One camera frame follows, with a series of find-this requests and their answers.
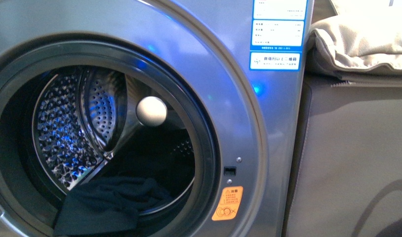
beige fabric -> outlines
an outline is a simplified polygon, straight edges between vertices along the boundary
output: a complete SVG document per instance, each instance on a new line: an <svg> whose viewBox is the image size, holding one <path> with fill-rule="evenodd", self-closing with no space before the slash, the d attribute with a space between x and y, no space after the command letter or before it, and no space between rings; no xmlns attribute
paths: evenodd
<svg viewBox="0 0 402 237"><path fill-rule="evenodd" d="M402 8L318 21L311 27L308 46L312 72L402 75Z"/></svg>
<svg viewBox="0 0 402 237"><path fill-rule="evenodd" d="M360 14L363 9L386 7L390 0L330 0L335 12L340 14Z"/></svg>

washing machine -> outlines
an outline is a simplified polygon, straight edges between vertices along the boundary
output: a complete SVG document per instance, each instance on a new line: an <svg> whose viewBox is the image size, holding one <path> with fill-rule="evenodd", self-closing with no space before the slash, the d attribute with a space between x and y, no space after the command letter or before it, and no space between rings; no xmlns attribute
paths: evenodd
<svg viewBox="0 0 402 237"><path fill-rule="evenodd" d="M0 0L0 237L54 236L69 194L127 175L168 199L92 234L280 236L312 8Z"/></svg>

blue indicator light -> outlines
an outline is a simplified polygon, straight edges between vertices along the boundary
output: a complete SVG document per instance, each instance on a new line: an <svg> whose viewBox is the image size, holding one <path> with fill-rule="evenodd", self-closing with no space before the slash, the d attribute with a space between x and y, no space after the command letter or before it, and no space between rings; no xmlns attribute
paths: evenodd
<svg viewBox="0 0 402 237"><path fill-rule="evenodd" d="M253 87L253 90L255 91L255 94L257 96L261 96L261 95L263 95L265 93L264 85L254 84L254 85L252 85L252 87Z"/></svg>
<svg viewBox="0 0 402 237"><path fill-rule="evenodd" d="M156 52L157 52L156 48L155 48L153 45L151 45L151 44L149 44L149 45L147 46L147 48L148 48L150 51L152 51L153 53L156 53Z"/></svg>

fabric cover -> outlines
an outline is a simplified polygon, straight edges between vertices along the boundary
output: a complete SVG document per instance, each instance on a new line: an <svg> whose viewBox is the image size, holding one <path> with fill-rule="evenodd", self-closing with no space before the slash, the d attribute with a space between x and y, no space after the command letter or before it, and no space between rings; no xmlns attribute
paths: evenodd
<svg viewBox="0 0 402 237"><path fill-rule="evenodd" d="M341 14L314 23L307 70L342 77L343 72L402 75L402 8Z"/></svg>
<svg viewBox="0 0 402 237"><path fill-rule="evenodd" d="M382 8L391 5L392 0L329 0L337 15L361 14L362 10Z"/></svg>
<svg viewBox="0 0 402 237"><path fill-rule="evenodd" d="M402 237L402 88L305 81L309 116L286 236Z"/></svg>

blue light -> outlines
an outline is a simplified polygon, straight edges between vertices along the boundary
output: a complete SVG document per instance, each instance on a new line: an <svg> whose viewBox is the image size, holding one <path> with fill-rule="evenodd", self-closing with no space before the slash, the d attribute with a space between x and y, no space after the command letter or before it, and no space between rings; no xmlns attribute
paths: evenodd
<svg viewBox="0 0 402 237"><path fill-rule="evenodd" d="M65 141L65 142L67 142L67 143L72 143L72 142L73 142L72 139L70 138L70 136L68 136L68 135L63 136L63 137L61 138L61 140L62 140L62 141Z"/></svg>
<svg viewBox="0 0 402 237"><path fill-rule="evenodd" d="M253 84L252 87L256 96L261 96L265 93L265 87L262 84Z"/></svg>
<svg viewBox="0 0 402 237"><path fill-rule="evenodd" d="M147 46L147 48L148 48L151 52L153 52L153 53L156 53L156 52L157 52L156 48L155 48L153 45L151 45L151 44L149 44L149 45Z"/></svg>
<svg viewBox="0 0 402 237"><path fill-rule="evenodd" d="M147 64L143 61L138 61L137 66L139 69L145 69L147 67Z"/></svg>
<svg viewBox="0 0 402 237"><path fill-rule="evenodd" d="M115 97L114 96L108 97L108 101L110 102L111 105L114 105L115 104Z"/></svg>

